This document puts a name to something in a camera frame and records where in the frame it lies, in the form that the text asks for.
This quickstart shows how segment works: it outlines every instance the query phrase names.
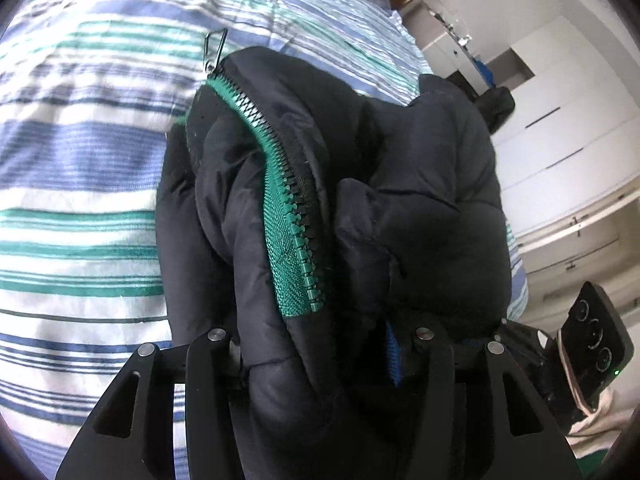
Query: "zipper teeth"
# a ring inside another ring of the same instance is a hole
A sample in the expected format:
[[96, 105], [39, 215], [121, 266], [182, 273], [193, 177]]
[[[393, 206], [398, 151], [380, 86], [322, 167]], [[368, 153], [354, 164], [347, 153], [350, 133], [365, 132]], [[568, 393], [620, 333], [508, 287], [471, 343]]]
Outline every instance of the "zipper teeth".
[[282, 200], [284, 211], [289, 223], [289, 233], [293, 236], [293, 245], [296, 251], [296, 258], [300, 264], [300, 272], [302, 274], [302, 282], [305, 286], [306, 296], [309, 300], [311, 310], [316, 312], [320, 310], [324, 303], [321, 289], [318, 287], [318, 277], [316, 276], [316, 263], [314, 261], [313, 251], [309, 248], [309, 234], [305, 236], [306, 227], [302, 223], [303, 214], [299, 211], [303, 205], [300, 196], [297, 195], [297, 181], [294, 173], [289, 165], [289, 161], [284, 153], [284, 147], [280, 139], [276, 135], [273, 127], [264, 115], [258, 110], [249, 97], [236, 86], [222, 71], [218, 70], [209, 79], [224, 85], [233, 96], [231, 104], [238, 111], [244, 121], [254, 128], [256, 136], [260, 143], [270, 144], [278, 165], [280, 173], [280, 185], [278, 186], [278, 195]]

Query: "black smartphone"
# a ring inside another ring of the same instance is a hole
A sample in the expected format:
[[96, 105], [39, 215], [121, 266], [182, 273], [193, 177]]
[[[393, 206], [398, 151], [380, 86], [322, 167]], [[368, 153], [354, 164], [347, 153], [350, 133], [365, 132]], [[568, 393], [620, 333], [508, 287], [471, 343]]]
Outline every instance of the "black smartphone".
[[634, 345], [603, 288], [585, 282], [561, 330], [564, 355], [582, 397], [597, 407], [601, 391], [631, 361]]

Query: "black puffer jacket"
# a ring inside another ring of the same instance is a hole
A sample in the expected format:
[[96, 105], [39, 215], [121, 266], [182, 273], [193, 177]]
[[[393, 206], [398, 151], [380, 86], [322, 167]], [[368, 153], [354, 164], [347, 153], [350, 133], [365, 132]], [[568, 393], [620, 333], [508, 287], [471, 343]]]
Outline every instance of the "black puffer jacket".
[[174, 344], [236, 335], [248, 478], [393, 478], [398, 446], [348, 394], [376, 327], [427, 311], [463, 339], [506, 314], [486, 125], [450, 83], [420, 90], [401, 107], [249, 48], [168, 134], [156, 230]]

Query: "bed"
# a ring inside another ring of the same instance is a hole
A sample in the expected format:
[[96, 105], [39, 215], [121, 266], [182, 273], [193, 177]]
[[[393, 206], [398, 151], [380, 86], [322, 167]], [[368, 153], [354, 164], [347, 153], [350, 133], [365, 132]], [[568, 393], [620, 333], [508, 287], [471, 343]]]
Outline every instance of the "bed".
[[[53, 478], [140, 343], [170, 345], [154, 233], [164, 133], [225, 53], [260, 44], [408, 103], [430, 69], [367, 0], [27, 0], [0, 43], [0, 413]], [[509, 232], [513, 297], [527, 286]], [[175, 463], [188, 478], [184, 390]]]

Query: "zipper pull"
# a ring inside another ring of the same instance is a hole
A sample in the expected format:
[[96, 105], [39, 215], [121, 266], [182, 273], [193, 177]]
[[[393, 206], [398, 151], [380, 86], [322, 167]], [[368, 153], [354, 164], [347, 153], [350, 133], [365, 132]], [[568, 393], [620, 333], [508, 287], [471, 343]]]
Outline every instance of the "zipper pull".
[[[209, 38], [213, 34], [217, 34], [222, 32], [220, 36], [220, 41], [218, 42], [218, 51], [215, 56], [209, 55]], [[208, 32], [204, 37], [204, 54], [202, 56], [202, 64], [204, 66], [204, 72], [207, 74], [207, 78], [212, 77], [220, 68], [220, 57], [222, 56], [222, 48], [225, 46], [226, 35], [228, 33], [228, 29], [221, 28], [219, 30], [214, 30], [213, 32]]]

